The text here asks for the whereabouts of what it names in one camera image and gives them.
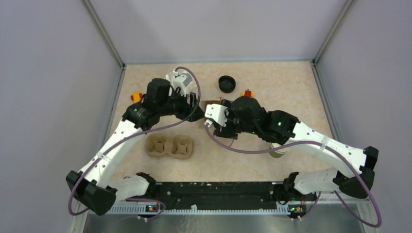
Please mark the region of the beige pink cake bag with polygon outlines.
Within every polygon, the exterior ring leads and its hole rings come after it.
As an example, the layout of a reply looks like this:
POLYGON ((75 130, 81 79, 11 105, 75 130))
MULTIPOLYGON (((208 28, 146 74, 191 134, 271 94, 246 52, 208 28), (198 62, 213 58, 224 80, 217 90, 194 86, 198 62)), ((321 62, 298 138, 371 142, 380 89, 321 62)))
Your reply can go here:
POLYGON ((212 126, 216 130, 216 132, 219 132, 220 129, 227 127, 227 111, 228 107, 224 106, 221 103, 206 104, 204 109, 204 128, 208 137, 217 145, 230 151, 239 152, 238 149, 232 148, 216 139, 214 132, 211 132, 209 129, 212 126))

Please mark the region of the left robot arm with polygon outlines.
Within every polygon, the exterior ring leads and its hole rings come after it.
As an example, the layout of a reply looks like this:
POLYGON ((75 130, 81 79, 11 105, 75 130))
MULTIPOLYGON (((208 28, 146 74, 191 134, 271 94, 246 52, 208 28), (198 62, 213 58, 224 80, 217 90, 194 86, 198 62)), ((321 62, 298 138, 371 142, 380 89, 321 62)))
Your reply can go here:
POLYGON ((140 101, 127 107, 115 131, 97 154, 79 171, 70 171, 68 212, 72 216, 89 210, 101 216, 129 198, 154 198, 156 188, 143 174, 112 182, 110 178, 129 150, 146 134, 169 129, 185 121, 196 122, 204 114, 200 108, 201 89, 193 92, 189 81, 174 83, 154 78, 140 101))

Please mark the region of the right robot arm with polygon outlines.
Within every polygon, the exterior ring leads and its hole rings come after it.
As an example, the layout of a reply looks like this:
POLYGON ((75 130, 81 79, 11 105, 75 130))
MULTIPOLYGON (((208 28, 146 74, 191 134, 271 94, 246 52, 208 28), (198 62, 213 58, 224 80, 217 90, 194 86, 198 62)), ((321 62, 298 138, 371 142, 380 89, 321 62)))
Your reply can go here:
POLYGON ((329 164, 325 170, 290 174, 283 185, 291 200, 320 191, 340 191, 365 199, 373 186, 379 151, 372 146, 360 149, 341 143, 296 116, 282 110, 267 111, 246 96, 207 105, 205 117, 217 137, 237 139, 240 133, 250 133, 270 143, 273 150, 292 147, 329 164))

